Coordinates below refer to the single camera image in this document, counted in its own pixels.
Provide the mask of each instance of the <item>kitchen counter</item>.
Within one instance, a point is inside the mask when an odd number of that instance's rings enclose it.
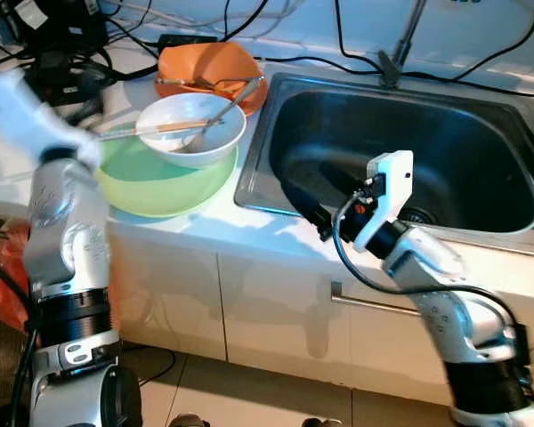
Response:
[[[278,71],[312,73],[319,76],[376,84],[377,77],[353,77],[320,67],[296,67],[281,64],[262,64],[267,77]],[[411,80],[402,83],[405,89],[448,93],[456,96],[478,97],[488,101],[512,102],[525,117],[534,132],[534,100],[520,99],[497,93],[486,93],[464,87],[447,87]],[[143,78],[111,86],[106,92],[107,115],[100,130],[133,122],[140,111],[156,95],[151,78]],[[248,119],[247,129],[239,143],[236,171],[226,185],[197,211],[170,219],[154,220],[137,217],[113,209],[109,229],[116,236],[154,241],[159,244],[205,248],[227,254],[245,254],[257,258],[294,257],[297,264],[325,260],[339,263],[332,242],[322,243],[316,230],[305,220],[241,208],[234,204],[233,195],[241,167],[260,113]],[[24,153],[0,141],[0,213],[23,214],[29,199],[34,165]],[[483,286],[534,298],[534,256],[513,254],[476,246],[449,242],[469,264],[472,273]],[[365,269],[379,269],[379,261],[371,254],[351,257]]]

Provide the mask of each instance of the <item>orange plate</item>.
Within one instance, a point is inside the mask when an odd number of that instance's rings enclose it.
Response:
[[[203,77],[215,83],[223,78],[257,77],[261,70],[253,57],[239,44],[234,42],[185,44],[176,47],[167,47],[158,59],[157,78],[181,78],[194,80]],[[237,82],[228,82],[226,86],[237,85]],[[238,96],[239,90],[231,96],[207,89],[187,85],[166,85],[155,83],[154,87],[161,97],[175,93],[202,92],[215,93],[224,98],[232,99]],[[267,82],[261,81],[259,89],[239,103],[239,106],[251,116],[265,103],[267,98]]]

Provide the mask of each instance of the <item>stainless steel sink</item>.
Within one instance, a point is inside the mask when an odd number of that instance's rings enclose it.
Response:
[[[277,74],[235,200],[296,214],[280,189],[287,179],[337,207],[344,194],[325,170],[363,179],[372,157],[396,149],[415,157],[402,219],[534,253],[534,136],[514,108],[493,102]]]

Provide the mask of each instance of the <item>cabinet handle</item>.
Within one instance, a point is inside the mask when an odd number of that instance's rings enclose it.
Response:
[[[358,298],[351,298],[350,296],[342,295],[342,282],[330,282],[330,301],[340,304],[355,305],[357,307],[369,307],[370,309],[393,311],[395,313],[409,314],[411,316],[419,316],[419,311],[413,309],[405,309],[397,305],[383,304],[380,302],[371,302],[360,300]]]

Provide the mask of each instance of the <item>metal spoon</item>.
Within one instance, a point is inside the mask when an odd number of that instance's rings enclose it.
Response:
[[[204,143],[206,141],[206,131],[209,129],[209,127],[212,126],[218,120],[220,120],[230,109],[238,105],[250,94],[255,92],[259,88],[259,84],[264,78],[264,76],[260,76],[254,78],[253,80],[250,80],[246,87],[243,88],[241,93],[232,102],[226,105],[219,113],[217,113],[213,118],[211,118],[207,122],[207,124],[202,127],[202,130],[199,131],[190,142],[188,142],[188,144],[184,145],[181,149],[172,151],[178,151],[181,153],[199,153],[200,151],[202,151],[202,149],[204,148]]]

